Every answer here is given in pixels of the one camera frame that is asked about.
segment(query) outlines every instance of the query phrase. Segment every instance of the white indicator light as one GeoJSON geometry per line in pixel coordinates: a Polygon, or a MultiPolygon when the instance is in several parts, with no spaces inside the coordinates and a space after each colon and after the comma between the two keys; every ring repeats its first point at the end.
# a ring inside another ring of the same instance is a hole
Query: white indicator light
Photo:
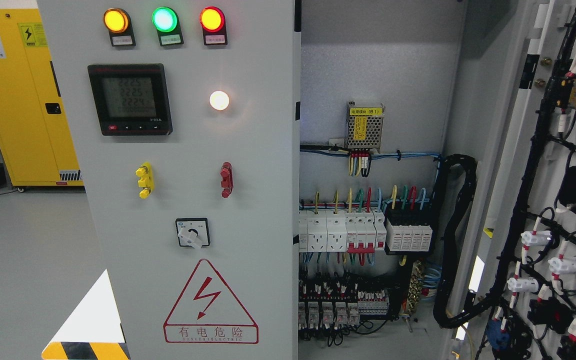
{"type": "Polygon", "coordinates": [[[215,110],[224,110],[230,105],[231,98],[227,93],[217,90],[210,94],[210,106],[215,110]]]}

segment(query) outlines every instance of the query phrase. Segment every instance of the lightning bolt symbol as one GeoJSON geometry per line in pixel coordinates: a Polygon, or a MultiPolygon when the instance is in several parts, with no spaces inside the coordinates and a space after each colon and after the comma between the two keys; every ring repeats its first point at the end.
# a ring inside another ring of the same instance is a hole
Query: lightning bolt symbol
{"type": "Polygon", "coordinates": [[[197,291],[197,294],[195,294],[194,299],[192,299],[192,300],[199,300],[199,299],[205,299],[207,297],[212,297],[212,300],[210,300],[210,302],[208,303],[208,305],[206,305],[206,307],[203,309],[203,311],[200,311],[199,314],[197,314],[197,320],[206,316],[206,310],[208,310],[208,308],[210,308],[210,305],[212,305],[215,302],[215,299],[217,299],[217,297],[219,296],[219,294],[222,293],[221,291],[217,291],[217,292],[212,292],[210,294],[201,294],[202,292],[204,292],[206,287],[208,287],[208,284],[210,284],[210,282],[212,280],[213,280],[212,277],[206,276],[206,280],[203,281],[203,284],[199,288],[199,291],[197,291]]]}

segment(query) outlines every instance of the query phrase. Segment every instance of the yellow warning label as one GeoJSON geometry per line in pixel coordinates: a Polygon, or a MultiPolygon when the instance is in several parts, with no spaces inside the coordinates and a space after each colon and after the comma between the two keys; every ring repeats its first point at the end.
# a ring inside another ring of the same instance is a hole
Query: yellow warning label
{"type": "Polygon", "coordinates": [[[352,137],[356,141],[365,141],[366,127],[368,127],[368,116],[356,116],[354,118],[354,133],[352,137]]]}
{"type": "Polygon", "coordinates": [[[381,107],[351,107],[351,116],[381,116],[384,114],[381,107]]]}
{"type": "Polygon", "coordinates": [[[44,25],[41,22],[19,23],[21,41],[26,48],[48,46],[44,25]]]}

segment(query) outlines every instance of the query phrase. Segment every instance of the red indicator light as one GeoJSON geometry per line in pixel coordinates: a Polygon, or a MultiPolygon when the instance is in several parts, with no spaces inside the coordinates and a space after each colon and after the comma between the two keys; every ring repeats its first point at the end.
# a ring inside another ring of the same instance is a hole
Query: red indicator light
{"type": "Polygon", "coordinates": [[[207,32],[216,33],[224,27],[226,17],[219,7],[208,6],[201,10],[199,23],[201,23],[201,27],[207,32]]]}

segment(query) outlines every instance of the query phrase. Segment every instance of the lcd display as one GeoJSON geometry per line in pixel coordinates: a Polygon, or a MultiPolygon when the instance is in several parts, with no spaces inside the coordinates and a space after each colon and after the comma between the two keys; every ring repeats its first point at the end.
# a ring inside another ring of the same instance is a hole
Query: lcd display
{"type": "Polygon", "coordinates": [[[157,117],[150,77],[104,77],[102,87],[108,116],[157,117]]]}

